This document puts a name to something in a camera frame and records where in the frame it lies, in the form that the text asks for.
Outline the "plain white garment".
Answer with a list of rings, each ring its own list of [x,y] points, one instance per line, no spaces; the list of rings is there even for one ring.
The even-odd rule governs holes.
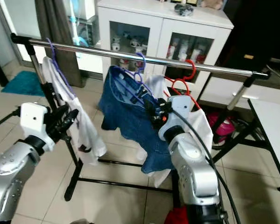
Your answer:
[[[170,90],[171,83],[164,79],[163,75],[155,75],[151,77],[145,77],[143,79],[144,83],[152,90],[155,98],[163,98],[168,99],[170,96],[174,96],[175,93]],[[186,89],[178,90],[182,94]],[[208,122],[208,118],[206,117],[205,111],[195,110],[193,109],[191,113],[189,113],[189,117],[187,117],[187,121],[191,124],[191,126],[197,131],[197,134],[194,134],[189,128],[185,127],[184,130],[190,132],[191,136],[197,142],[198,139],[202,139],[204,141],[208,151],[212,153],[212,140],[213,133],[212,128]],[[171,170],[161,170],[161,171],[153,171],[148,174],[150,179],[153,181],[154,187],[160,187],[161,184],[167,179]]]

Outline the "red clothes hanger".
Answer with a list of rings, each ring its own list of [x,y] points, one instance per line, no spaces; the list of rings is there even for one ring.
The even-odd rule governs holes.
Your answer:
[[[170,77],[164,77],[164,79],[168,80],[170,83],[171,83],[171,86],[170,86],[170,89],[175,93],[175,95],[182,95],[181,92],[178,91],[177,88],[175,88],[175,83],[177,83],[178,81],[181,82],[184,86],[185,86],[185,92],[183,93],[183,95],[187,95],[187,96],[190,96],[192,102],[194,103],[194,107],[197,109],[197,110],[201,110],[202,108],[200,107],[200,105],[197,103],[197,100],[195,98],[193,98],[193,96],[191,96],[191,91],[189,90],[189,86],[187,84],[187,80],[190,80],[192,79],[195,74],[196,74],[196,66],[194,64],[194,62],[190,59],[186,59],[185,60],[187,63],[191,64],[192,66],[192,72],[190,74],[189,77],[182,77],[182,78],[177,78],[177,79],[171,79]]]

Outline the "purple clothes hanger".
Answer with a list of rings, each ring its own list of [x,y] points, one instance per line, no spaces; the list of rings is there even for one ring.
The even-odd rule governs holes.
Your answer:
[[[142,57],[140,68],[138,68],[134,73],[131,73],[131,71],[121,67],[119,67],[119,70],[125,73],[128,77],[131,77],[140,86],[140,91],[146,90],[149,96],[151,96],[152,101],[156,102],[157,98],[154,97],[152,90],[144,83],[142,78],[142,73],[145,71],[147,64],[146,57],[142,54],[142,52],[136,52],[135,54]]]
[[[74,91],[72,89],[72,87],[70,86],[70,84],[68,83],[65,75],[63,74],[63,72],[61,71],[61,69],[59,68],[57,61],[56,61],[56,49],[53,46],[52,41],[49,38],[46,38],[46,40],[48,41],[49,45],[50,45],[50,49],[52,51],[52,63],[53,66],[56,68],[56,71],[59,73],[60,79],[63,83],[63,85],[65,85],[65,87],[67,87],[68,89],[68,94],[72,96],[72,98],[75,96]]]

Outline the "white printed T-shirt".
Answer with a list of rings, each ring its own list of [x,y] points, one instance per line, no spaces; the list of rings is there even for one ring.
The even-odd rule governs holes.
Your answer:
[[[52,58],[44,57],[41,62],[42,75],[50,83],[56,92],[57,102],[67,105],[70,110],[78,110],[78,114],[70,126],[68,132],[72,145],[82,162],[96,165],[98,158],[106,152],[106,145],[93,125],[87,111],[82,107],[79,98],[73,89],[68,86],[67,80],[55,66]]]

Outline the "teal floor rug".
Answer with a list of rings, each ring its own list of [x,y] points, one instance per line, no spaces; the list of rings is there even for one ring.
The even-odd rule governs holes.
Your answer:
[[[7,83],[1,92],[28,96],[44,96],[37,73],[21,71]]]

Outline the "pink plastic item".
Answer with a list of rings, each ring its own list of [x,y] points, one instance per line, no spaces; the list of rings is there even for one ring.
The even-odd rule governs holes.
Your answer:
[[[208,112],[206,117],[211,126],[215,124],[217,118],[219,117],[219,112]],[[236,130],[235,125],[232,123],[231,117],[227,117],[216,129],[215,136],[213,136],[213,145],[221,145],[227,140],[230,134],[234,133]]]

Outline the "metal clothes rack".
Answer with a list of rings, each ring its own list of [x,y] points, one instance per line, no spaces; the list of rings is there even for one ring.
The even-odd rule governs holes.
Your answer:
[[[50,49],[50,45],[48,41],[43,41],[41,39],[34,39],[26,36],[20,36],[14,33],[10,34],[10,39],[12,43],[22,44],[25,46],[26,51],[33,62],[35,71],[37,72],[37,76],[40,81],[40,85],[44,93],[44,96],[48,100],[50,108],[56,109],[56,100],[54,98],[55,93],[52,90],[52,87],[50,87],[50,85],[47,83],[47,81],[44,79],[42,75],[41,67],[38,62],[38,58],[36,56],[35,49],[34,49],[35,46],[40,46],[40,47]],[[53,43],[53,46],[55,47],[55,49],[71,51],[74,53],[94,54],[96,56],[109,57],[109,58],[122,58],[122,59],[138,61],[138,62],[142,61],[142,57],[136,56],[131,53],[123,53],[123,52],[118,52],[113,50],[105,50],[105,49],[98,49],[98,48],[91,48],[91,47],[74,46],[74,45],[68,45],[63,43]],[[187,62],[174,61],[165,58],[146,57],[146,62],[151,64],[156,64],[156,65],[164,65],[171,68],[184,68],[184,69],[192,68],[191,64]],[[240,90],[238,90],[238,94],[234,96],[232,101],[228,104],[227,109],[225,109],[225,111],[223,111],[220,114],[219,119],[217,120],[217,122],[215,122],[215,128],[217,128],[221,124],[221,122],[223,122],[225,117],[227,117],[227,114],[238,104],[238,101],[241,98],[243,92],[245,92],[249,87],[251,87],[251,85],[254,83],[255,80],[257,79],[268,80],[272,76],[271,72],[267,72],[267,73],[253,72],[249,70],[231,69],[231,68],[217,67],[217,66],[205,65],[205,64],[195,64],[195,66],[197,71],[229,73],[237,76],[243,76],[246,78],[246,80],[243,82],[242,87],[240,87]],[[156,188],[151,186],[131,185],[122,182],[100,181],[97,179],[84,178],[81,177],[80,175],[83,168],[82,160],[80,160],[80,158],[77,158],[77,156],[75,155],[71,141],[66,141],[66,143],[67,143],[68,151],[70,152],[72,160],[74,161],[75,169],[63,196],[65,201],[68,202],[71,200],[78,182],[93,182],[93,183],[100,183],[103,185],[112,185],[112,186],[171,193],[173,196],[174,206],[175,207],[180,206],[178,184],[176,183],[176,181],[178,180],[177,174],[172,175],[172,182],[173,182],[172,189],[162,189],[162,188]]]

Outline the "white glass-door cabinet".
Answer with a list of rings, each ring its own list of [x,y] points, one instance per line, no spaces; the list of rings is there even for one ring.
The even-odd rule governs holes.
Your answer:
[[[221,10],[182,16],[158,0],[98,0],[97,11],[102,49],[194,64],[214,65],[234,27]]]

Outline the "grey curtain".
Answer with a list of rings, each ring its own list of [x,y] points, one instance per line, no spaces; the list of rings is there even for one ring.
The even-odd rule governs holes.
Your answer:
[[[50,39],[53,43],[74,44],[72,27],[67,19],[63,0],[34,0],[34,4],[41,39]],[[86,85],[74,52],[57,50],[53,56],[52,50],[47,49],[46,53],[57,62],[70,86],[82,88]]]

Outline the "small grey toy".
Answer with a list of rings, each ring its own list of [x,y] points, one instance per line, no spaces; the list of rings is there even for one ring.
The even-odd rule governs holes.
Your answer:
[[[193,15],[194,8],[186,3],[176,3],[174,12],[179,16],[191,16]]]

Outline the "red cloth bundle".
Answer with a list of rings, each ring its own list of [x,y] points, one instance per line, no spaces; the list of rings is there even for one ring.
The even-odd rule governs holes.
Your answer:
[[[189,224],[186,207],[172,208],[168,212],[164,224]]]

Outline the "glass sliding door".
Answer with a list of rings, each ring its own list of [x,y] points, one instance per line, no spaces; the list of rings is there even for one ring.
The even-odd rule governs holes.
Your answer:
[[[99,42],[97,0],[61,0],[74,45],[93,47]],[[0,17],[7,34],[41,38],[35,0],[0,0]],[[102,73],[102,58],[76,53],[80,70]]]

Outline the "white table with black legs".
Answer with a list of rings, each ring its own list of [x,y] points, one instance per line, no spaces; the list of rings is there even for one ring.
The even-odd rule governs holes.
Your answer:
[[[248,103],[268,141],[266,149],[272,154],[280,173],[280,104],[257,99],[249,99]]]

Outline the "brown plush toy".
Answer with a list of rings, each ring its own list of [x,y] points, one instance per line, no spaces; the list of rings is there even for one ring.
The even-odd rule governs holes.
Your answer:
[[[201,0],[200,6],[202,8],[221,9],[224,6],[224,0]]]

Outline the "black television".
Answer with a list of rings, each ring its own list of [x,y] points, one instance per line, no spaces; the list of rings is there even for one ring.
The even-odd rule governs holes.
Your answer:
[[[261,71],[280,61],[280,0],[227,0],[233,28],[219,62],[226,68]]]

